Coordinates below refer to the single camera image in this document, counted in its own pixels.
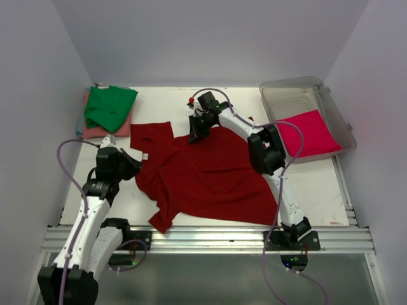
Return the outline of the dark red t-shirt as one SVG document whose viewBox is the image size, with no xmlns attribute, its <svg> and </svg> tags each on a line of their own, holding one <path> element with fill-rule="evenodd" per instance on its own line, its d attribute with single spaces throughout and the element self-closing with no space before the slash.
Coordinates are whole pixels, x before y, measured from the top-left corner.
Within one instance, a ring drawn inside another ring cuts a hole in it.
<svg viewBox="0 0 407 305">
<path fill-rule="evenodd" d="M 254 171 L 247 143 L 214 127 L 194 144 L 175 137 L 169 122 L 132 124 L 130 146 L 148 154 L 135 181 L 156 202 L 149 223 L 165 233 L 179 213 L 209 219 L 270 225 L 277 202 Z"/>
</svg>

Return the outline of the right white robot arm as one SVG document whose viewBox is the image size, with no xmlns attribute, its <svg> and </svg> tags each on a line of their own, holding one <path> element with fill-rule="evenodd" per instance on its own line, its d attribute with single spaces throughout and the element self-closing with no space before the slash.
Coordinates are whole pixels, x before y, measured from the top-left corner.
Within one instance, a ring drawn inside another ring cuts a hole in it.
<svg viewBox="0 0 407 305">
<path fill-rule="evenodd" d="M 282 229 L 277 231 L 274 240 L 288 249 L 300 248 L 312 227 L 285 178 L 290 163 L 286 163 L 286 151 L 277 127 L 274 123 L 259 125 L 244 118 L 232 106 L 230 99 L 218 102 L 212 94 L 214 90 L 198 90 L 188 100 L 187 106 L 194 112 L 189 116 L 189 143 L 208 137 L 215 125 L 227 128 L 245 140 L 252 168 L 277 195 L 277 215 Z"/>
</svg>

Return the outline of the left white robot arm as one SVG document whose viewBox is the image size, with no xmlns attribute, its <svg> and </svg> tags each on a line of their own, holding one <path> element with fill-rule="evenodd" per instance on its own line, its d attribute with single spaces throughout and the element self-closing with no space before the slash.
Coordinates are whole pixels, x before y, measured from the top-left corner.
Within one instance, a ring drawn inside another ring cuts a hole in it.
<svg viewBox="0 0 407 305">
<path fill-rule="evenodd" d="M 114 251 L 145 245 L 133 238 L 127 219 L 107 217 L 120 182 L 133 179 L 141 168 L 124 149 L 99 147 L 71 232 L 52 265 L 38 273 L 45 304 L 95 304 L 99 278 Z"/>
</svg>

